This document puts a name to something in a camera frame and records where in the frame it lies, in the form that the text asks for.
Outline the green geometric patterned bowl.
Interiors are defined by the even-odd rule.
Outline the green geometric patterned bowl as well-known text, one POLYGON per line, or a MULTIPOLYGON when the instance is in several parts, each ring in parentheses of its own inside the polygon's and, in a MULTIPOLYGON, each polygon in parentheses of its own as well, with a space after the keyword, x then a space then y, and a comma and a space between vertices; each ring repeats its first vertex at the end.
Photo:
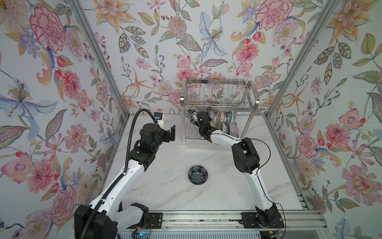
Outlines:
POLYGON ((219 130, 221 130, 223 133, 228 133, 228 130, 229 130, 229 126, 226 123, 223 123, 223 122, 219 122, 217 124, 217 128, 219 130))

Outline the blue floral ceramic bowl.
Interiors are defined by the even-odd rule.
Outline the blue floral ceramic bowl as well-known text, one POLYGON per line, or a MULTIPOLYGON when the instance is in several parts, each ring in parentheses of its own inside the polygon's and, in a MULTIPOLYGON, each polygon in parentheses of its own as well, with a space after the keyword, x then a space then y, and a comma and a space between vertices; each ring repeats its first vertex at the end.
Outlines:
POLYGON ((236 112, 227 112, 226 113, 226 122, 228 123, 236 123, 236 112))

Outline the plain lilac ceramic bowl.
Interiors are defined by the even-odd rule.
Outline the plain lilac ceramic bowl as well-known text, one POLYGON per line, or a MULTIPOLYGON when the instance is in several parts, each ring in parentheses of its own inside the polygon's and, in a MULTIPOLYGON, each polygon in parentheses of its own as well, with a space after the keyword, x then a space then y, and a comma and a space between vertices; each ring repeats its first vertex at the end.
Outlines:
POLYGON ((233 137, 238 137, 239 135, 239 129, 238 126, 234 123, 229 123, 229 135, 233 137))

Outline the dark blue patterned bowl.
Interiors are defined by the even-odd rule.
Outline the dark blue patterned bowl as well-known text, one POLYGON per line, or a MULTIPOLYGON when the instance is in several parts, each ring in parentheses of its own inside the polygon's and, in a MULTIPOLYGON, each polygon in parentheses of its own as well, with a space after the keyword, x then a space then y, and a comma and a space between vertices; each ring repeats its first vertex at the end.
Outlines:
POLYGON ((194 185, 202 185, 208 179, 208 172, 204 167, 195 165, 188 171, 188 179, 194 185))

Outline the blue-rimmed leaf bowl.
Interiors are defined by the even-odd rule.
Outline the blue-rimmed leaf bowl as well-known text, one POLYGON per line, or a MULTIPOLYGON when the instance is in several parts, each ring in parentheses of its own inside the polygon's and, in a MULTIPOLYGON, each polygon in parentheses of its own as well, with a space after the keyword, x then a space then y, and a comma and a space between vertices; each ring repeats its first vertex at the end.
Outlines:
POLYGON ((190 115, 189 121, 191 124, 198 125, 198 119, 197 119, 197 116, 195 114, 190 115))

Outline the purple striped bowl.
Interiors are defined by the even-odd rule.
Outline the purple striped bowl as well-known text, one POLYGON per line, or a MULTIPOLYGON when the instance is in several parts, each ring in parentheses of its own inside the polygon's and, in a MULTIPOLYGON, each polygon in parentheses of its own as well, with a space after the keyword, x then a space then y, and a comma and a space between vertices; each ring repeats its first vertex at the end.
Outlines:
POLYGON ((215 112, 214 111, 210 111, 210 117, 211 117, 211 123, 214 123, 214 121, 215 121, 215 112))

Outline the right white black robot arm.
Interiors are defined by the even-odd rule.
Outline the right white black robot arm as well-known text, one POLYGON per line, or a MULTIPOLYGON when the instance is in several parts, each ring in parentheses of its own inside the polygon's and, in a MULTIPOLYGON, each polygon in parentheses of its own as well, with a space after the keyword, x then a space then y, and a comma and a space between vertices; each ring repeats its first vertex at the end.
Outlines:
POLYGON ((260 156, 252 139, 237 138, 213 127, 209 112, 197 113, 199 134, 203 139, 223 146, 232 151, 233 162, 236 169, 246 177, 254 197, 256 214, 252 217, 253 223, 260 228, 284 228, 284 212, 279 212, 277 203, 269 196, 261 175, 260 156))

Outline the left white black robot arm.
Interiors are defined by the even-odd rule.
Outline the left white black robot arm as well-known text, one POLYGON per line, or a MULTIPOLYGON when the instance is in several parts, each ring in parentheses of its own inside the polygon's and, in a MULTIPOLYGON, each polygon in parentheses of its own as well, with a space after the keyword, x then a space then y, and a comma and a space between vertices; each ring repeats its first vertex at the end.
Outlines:
POLYGON ((160 145, 174 141, 176 127, 164 130, 159 124, 148 123, 140 131, 138 140, 127 155, 127 165, 119 175, 89 205, 80 205, 74 214, 75 238, 115 239, 122 231, 146 227, 148 207, 132 203, 123 208, 121 203, 134 182, 154 161, 160 145))

